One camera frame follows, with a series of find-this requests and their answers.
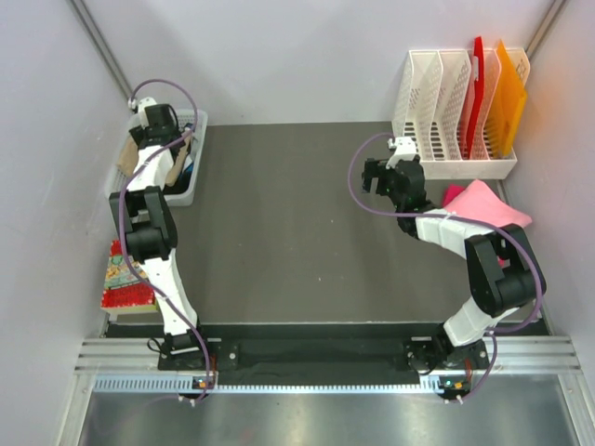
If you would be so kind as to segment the beige t shirt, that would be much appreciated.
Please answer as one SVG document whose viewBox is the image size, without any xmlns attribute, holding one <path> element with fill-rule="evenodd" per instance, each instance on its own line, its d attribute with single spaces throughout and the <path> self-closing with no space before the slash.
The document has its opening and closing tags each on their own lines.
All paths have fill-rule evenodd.
<svg viewBox="0 0 595 446">
<path fill-rule="evenodd" d="M 166 184 L 173 183 L 184 164 L 188 144 L 193 138 L 189 130 L 183 132 L 182 136 L 184 139 L 181 141 L 181 146 L 176 149 L 176 154 L 173 154 L 172 149 L 167 149 L 150 160 L 153 154 L 162 149 L 162 146 L 139 149 L 132 137 L 128 135 L 116 162 L 118 169 L 126 176 L 124 185 L 140 168 L 142 171 L 131 181 L 127 187 L 129 190 L 144 190 L 148 186 L 159 186 L 163 189 Z"/>
</svg>

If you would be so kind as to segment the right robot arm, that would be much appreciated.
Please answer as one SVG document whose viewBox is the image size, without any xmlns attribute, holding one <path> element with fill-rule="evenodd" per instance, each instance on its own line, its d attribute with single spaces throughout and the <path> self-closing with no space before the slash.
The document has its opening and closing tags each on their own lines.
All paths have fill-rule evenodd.
<svg viewBox="0 0 595 446">
<path fill-rule="evenodd" d="M 496 225 L 437 208 L 427 198 L 417 157 L 396 164 L 368 159 L 362 181 L 364 192 L 390 199 L 404 233 L 467 262 L 470 297 L 432 336 L 429 371 L 438 365 L 458 366 L 502 319 L 530 302 L 541 303 L 546 281 L 521 226 Z"/>
</svg>

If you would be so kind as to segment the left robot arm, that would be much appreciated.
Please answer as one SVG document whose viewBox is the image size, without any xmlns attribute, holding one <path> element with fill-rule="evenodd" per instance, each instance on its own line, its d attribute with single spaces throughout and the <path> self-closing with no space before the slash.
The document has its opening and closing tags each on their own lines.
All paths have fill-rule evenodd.
<svg viewBox="0 0 595 446">
<path fill-rule="evenodd" d="M 164 340 L 154 341 L 162 370 L 206 370 L 211 347 L 186 295 L 177 265 L 178 230 L 165 197 L 192 151 L 195 122 L 182 127 L 173 107 L 153 98 L 131 102 L 136 155 L 123 188 L 110 196 L 123 260 L 159 301 Z"/>
</svg>

